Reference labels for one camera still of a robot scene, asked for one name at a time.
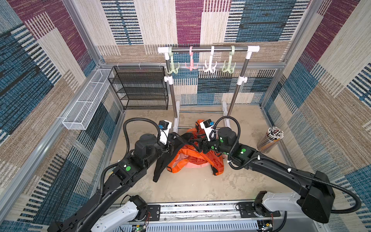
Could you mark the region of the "black sling bag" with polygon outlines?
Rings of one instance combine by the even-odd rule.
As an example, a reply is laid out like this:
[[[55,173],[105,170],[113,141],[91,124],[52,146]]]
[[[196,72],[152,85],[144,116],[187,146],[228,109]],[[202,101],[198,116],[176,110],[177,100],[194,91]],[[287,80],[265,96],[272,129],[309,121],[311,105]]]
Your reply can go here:
[[[181,135],[183,139],[185,140],[185,145],[190,145],[189,140],[194,139],[195,136],[191,132],[187,132]],[[174,160],[176,157],[177,152],[163,152],[161,156],[158,158],[155,171],[154,171],[154,177],[153,181],[155,183],[158,182],[161,173],[168,167],[168,165]]]

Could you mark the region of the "orange sling bag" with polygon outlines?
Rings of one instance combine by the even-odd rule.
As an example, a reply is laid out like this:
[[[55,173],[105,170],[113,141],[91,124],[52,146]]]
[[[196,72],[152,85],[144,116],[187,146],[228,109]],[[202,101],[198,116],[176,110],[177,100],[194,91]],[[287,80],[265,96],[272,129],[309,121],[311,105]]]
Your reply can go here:
[[[188,156],[207,160],[210,163],[213,175],[215,176],[221,175],[224,172],[224,162],[222,156],[218,157],[213,151],[209,151],[206,154],[200,153],[192,145],[185,145],[180,149],[174,160],[168,165],[167,171],[171,173],[178,173],[181,169],[185,168],[185,165],[188,163]]]

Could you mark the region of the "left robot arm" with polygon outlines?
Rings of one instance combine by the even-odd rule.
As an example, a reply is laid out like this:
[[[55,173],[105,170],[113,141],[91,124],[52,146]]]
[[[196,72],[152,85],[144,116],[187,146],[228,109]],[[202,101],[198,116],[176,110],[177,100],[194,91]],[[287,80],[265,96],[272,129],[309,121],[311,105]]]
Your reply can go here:
[[[138,195],[130,197],[122,207],[105,215],[111,205],[132,188],[152,164],[156,164],[154,181],[158,181],[163,170],[175,158],[188,140],[175,132],[162,132],[163,123],[145,118],[132,118],[124,122],[123,131],[127,135],[127,125],[134,121],[145,121],[155,126],[157,135],[144,134],[128,151],[124,158],[104,169],[100,187],[86,204],[63,222],[54,222],[49,232],[111,232],[124,222],[144,220],[148,216],[147,203]]]

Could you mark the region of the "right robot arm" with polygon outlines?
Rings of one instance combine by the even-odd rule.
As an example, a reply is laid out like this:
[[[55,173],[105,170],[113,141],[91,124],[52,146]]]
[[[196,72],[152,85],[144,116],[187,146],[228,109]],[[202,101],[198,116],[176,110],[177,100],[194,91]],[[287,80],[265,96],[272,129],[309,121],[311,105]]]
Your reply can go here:
[[[262,192],[256,197],[256,206],[262,206],[271,212],[303,213],[320,223],[328,223],[331,214],[350,214],[361,208],[361,200],[357,194],[331,183],[325,173],[316,171],[313,174],[288,166],[250,146],[241,144],[239,140],[242,130],[239,122],[231,116],[227,118],[235,122],[237,131],[229,127],[216,128],[225,117],[219,118],[216,122],[207,120],[199,124],[199,129],[204,132],[190,138],[188,143],[198,152],[214,151],[219,155],[226,155],[227,163],[233,170],[255,171],[293,190],[293,193],[288,194]],[[333,209],[336,189],[351,196],[355,201],[354,205],[346,209]]]

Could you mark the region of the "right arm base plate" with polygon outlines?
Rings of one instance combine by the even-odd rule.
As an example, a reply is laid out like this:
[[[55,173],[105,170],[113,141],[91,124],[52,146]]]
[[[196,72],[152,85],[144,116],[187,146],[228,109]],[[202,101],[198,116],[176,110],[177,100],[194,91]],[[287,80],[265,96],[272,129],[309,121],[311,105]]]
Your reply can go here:
[[[240,213],[241,218],[265,218],[265,217],[280,217],[279,211],[271,212],[262,204],[254,202],[239,202],[235,209]]]

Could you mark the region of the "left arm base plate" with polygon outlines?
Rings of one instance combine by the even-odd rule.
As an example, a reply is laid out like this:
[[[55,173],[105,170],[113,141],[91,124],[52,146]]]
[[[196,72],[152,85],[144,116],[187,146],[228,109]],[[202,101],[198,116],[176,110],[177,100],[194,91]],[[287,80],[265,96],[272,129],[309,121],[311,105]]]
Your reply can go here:
[[[153,222],[160,220],[161,206],[160,205],[147,205],[136,209],[135,217],[132,220],[125,222],[138,222],[144,224],[145,222]]]

